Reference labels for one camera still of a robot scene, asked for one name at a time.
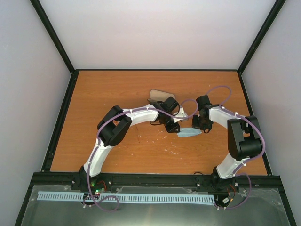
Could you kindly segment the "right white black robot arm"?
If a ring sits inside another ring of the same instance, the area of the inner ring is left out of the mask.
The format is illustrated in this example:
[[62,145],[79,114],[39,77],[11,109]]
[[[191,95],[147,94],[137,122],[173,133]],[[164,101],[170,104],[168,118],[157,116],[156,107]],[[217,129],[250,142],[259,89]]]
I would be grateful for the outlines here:
[[233,181],[237,172],[246,164],[263,155],[265,142],[255,116],[242,116],[222,105],[213,105],[207,95],[196,99],[198,114],[192,118],[192,127],[209,133],[214,123],[227,129],[228,154],[213,169],[211,186],[221,189]]

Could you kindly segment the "brown plaid glasses case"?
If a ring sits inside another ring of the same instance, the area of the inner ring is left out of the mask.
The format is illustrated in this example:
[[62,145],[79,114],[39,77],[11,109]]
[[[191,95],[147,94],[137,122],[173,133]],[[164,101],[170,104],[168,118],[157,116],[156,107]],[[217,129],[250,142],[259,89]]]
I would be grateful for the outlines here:
[[150,91],[150,95],[149,95],[148,101],[150,101],[150,102],[156,102],[156,101],[162,101],[162,102],[164,102],[169,97],[172,97],[173,99],[175,99],[175,95],[174,94],[167,93],[167,92],[160,91],[160,90],[152,89]]

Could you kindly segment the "light blue cleaning cloth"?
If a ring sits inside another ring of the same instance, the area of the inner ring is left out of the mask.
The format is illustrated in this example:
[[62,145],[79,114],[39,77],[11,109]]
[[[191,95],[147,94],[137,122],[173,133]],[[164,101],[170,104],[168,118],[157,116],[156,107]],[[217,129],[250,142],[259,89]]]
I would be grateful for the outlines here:
[[180,131],[177,133],[177,136],[180,138],[183,137],[193,137],[201,134],[202,131],[195,128],[180,128]]

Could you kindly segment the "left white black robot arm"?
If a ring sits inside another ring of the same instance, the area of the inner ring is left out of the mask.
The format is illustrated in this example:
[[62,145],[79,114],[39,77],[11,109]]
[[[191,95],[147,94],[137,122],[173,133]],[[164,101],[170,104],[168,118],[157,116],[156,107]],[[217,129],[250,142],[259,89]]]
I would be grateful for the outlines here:
[[178,121],[186,116],[183,107],[173,97],[165,101],[150,101],[146,106],[134,109],[122,109],[118,105],[112,107],[97,125],[94,148],[79,170],[82,185],[89,190],[97,186],[97,175],[101,173],[105,159],[111,149],[124,139],[131,126],[158,122],[168,133],[178,133]]

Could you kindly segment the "black aluminium frame rail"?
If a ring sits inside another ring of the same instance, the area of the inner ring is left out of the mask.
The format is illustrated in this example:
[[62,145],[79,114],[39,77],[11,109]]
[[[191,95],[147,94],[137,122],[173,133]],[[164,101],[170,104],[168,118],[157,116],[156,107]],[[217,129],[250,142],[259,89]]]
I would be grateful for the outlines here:
[[[279,176],[239,176],[230,181],[238,184],[238,188],[279,188],[283,185]],[[68,185],[72,190],[88,190],[87,180],[79,173],[34,173],[30,186],[34,185]],[[220,193],[225,192],[229,183],[224,186],[213,186],[209,175],[155,175],[155,174],[108,174],[104,173],[90,182],[92,191],[105,188],[107,191],[116,192],[122,187],[172,187],[188,188],[197,192]]]

